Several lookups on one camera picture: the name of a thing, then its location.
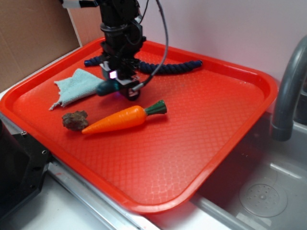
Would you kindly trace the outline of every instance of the gray cable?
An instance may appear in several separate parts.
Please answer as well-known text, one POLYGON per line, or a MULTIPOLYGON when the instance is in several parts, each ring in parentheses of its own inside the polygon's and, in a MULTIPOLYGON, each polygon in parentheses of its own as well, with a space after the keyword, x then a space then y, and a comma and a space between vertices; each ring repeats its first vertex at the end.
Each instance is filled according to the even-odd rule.
POLYGON ((140 88, 144 87, 146 84, 148 84, 150 82, 150 80, 154 77, 154 75, 158 72, 158 70, 162 67, 162 65, 165 62, 166 56, 167 56, 167 52, 168 52, 168 31, 167 31, 167 26, 166 26, 166 21, 165 21, 165 16, 163 13, 163 9, 162 9, 162 5, 160 3, 159 0, 156 0, 161 17, 162 17, 162 21, 163 21, 163 26, 164 26, 164 31, 165 31, 165 50, 164 50, 164 54, 163 54, 163 58, 161 63, 158 65, 158 67, 151 73, 151 75, 142 83, 138 84, 137 86, 132 88, 132 91, 138 91, 140 88))

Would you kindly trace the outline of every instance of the rock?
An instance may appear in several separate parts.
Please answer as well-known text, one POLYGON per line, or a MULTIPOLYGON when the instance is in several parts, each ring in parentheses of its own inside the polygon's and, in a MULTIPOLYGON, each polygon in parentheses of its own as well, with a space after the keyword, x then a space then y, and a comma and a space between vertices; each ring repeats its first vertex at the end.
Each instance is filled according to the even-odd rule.
POLYGON ((62 117, 63 126, 72 131, 81 131, 88 126, 86 120, 87 113, 82 111, 76 111, 74 113, 67 113, 62 117))

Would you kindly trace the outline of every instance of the drain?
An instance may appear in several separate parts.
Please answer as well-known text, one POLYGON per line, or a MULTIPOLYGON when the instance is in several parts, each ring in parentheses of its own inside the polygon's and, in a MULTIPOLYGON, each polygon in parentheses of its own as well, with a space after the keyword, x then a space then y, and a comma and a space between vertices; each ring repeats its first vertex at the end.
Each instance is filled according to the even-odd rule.
POLYGON ((287 195, 283 188, 269 179, 247 182, 240 190, 242 206, 259 217, 274 217, 287 207, 287 195))

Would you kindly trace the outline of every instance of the tray rim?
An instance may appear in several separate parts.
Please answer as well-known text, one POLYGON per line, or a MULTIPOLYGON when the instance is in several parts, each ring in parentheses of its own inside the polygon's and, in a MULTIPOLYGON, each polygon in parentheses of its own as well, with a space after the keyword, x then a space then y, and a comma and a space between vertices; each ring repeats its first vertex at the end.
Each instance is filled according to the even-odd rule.
MULTIPOLYGON (((162 212, 162 211, 171 209, 173 207, 176 207, 177 205, 190 199, 193 196, 193 194, 196 192, 197 188, 205 181, 206 178, 210 176, 210 174, 217 167, 216 163, 213 163, 213 161, 222 162, 224 160, 224 158, 230 152, 229 149, 232 149, 238 143, 237 141, 238 139, 241 140, 243 138, 243 136, 248 132, 248 130, 253 126, 253 124, 262 116, 262 114, 266 111, 266 109, 269 107, 269 105, 274 101, 274 99, 277 96, 277 84, 275 80, 270 75, 264 72, 261 72, 255 69, 251 69, 251 68, 247 68, 241 65, 237 65, 234 63, 230 63, 227 61, 219 60, 216 58, 196 54, 196 53, 189 52, 189 51, 184 51, 184 50, 174 48, 174 47, 170 47, 169 53, 171 55, 169 55, 168 58, 172 58, 172 55, 180 52, 184 54, 185 56, 193 57, 193 59, 201 59, 204 63, 204 66, 202 68, 205 68, 209 71, 210 69, 213 68, 214 65, 220 65, 221 66, 220 69, 222 72, 221 74, 226 75, 225 73, 223 73, 223 70, 227 69, 228 73, 230 72, 236 73, 235 78, 240 79, 240 80, 242 79, 243 75, 246 75, 246 74, 249 75, 250 79, 247 82, 250 82, 261 89, 261 91, 264 94, 264 100, 262 104, 257 108, 257 110, 253 112, 253 114, 248 118, 248 120, 234 133, 234 135, 229 139, 229 141, 226 142, 226 144, 219 150, 219 152, 215 155, 215 157, 209 161, 209 163, 206 165, 206 170, 202 170, 200 174, 187 186, 187 188, 180 195, 178 195, 177 197, 167 202, 156 204, 156 205, 140 204, 132 200, 132 198, 130 198, 125 193, 123 193, 117 187, 113 186, 111 183, 108 183, 106 180, 103 180, 95 172, 84 167, 83 164, 81 164, 73 156, 67 154, 66 151, 64 151, 61 147, 57 147, 57 148, 52 147, 53 141, 46 138, 40 132, 37 132, 36 130, 34 130, 30 124, 25 123, 22 119, 16 116, 14 112, 11 111, 10 109, 12 106, 12 103, 16 101, 24 92, 27 92, 30 89, 33 89, 40 83, 49 79, 50 77, 47 78, 46 73, 56 74, 58 72, 61 72, 70 63, 75 63, 76 57, 78 57, 79 58, 78 60, 80 60, 84 58, 84 56, 86 56, 88 53, 97 51, 98 50, 97 45, 101 43, 102 41, 104 41, 104 38, 99 38, 99 39, 96 39, 90 42, 89 44, 77 49, 76 51, 65 56, 64 58, 60 59, 54 64, 36 73, 32 77, 27 78, 24 81, 17 84, 16 86, 12 87, 10 90, 8 90, 5 93, 3 98, 0 100, 0 111, 6 117, 11 119, 17 126, 22 128, 23 130, 26 130, 32 136, 34 136, 37 140, 44 143, 44 145, 47 148, 49 148, 51 152, 54 152, 54 150, 56 150, 57 151, 56 155, 61 156, 60 161, 62 161, 64 164, 71 167, 77 173, 78 171, 81 171, 83 173, 81 176, 84 177, 86 180, 89 180, 90 183, 94 184, 93 181, 95 181, 94 186, 97 187, 99 190, 111 196, 112 199, 114 199, 119 204, 123 205, 125 208, 130 209, 140 214, 162 212), (39 79, 40 81, 35 82, 35 84, 31 84, 32 80, 37 79, 39 76, 44 76, 44 78, 39 79)), ((164 45, 158 44, 155 42, 151 42, 151 41, 146 41, 142 50, 144 49, 144 51, 148 52, 150 48, 158 49, 158 52, 163 53, 164 45)))

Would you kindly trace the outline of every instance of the segmented hose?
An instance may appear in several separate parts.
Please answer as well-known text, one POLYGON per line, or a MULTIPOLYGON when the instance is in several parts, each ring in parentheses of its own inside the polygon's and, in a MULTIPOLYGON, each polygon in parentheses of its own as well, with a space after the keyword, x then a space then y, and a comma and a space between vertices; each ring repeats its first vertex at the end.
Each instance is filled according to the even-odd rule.
MULTIPOLYGON (((202 65, 202 61, 189 61, 181 64, 167 64, 162 65, 161 68, 157 71, 156 74, 179 74, 192 71, 195 68, 198 68, 202 65)), ((151 74, 158 65, 149 64, 146 62, 140 62, 140 71, 143 73, 151 74)))
POLYGON ((99 56, 96 56, 96 57, 93 57, 91 59, 84 61, 84 65, 86 67, 88 67, 88 66, 99 66, 100 63, 101 63, 101 60, 100 60, 99 56))

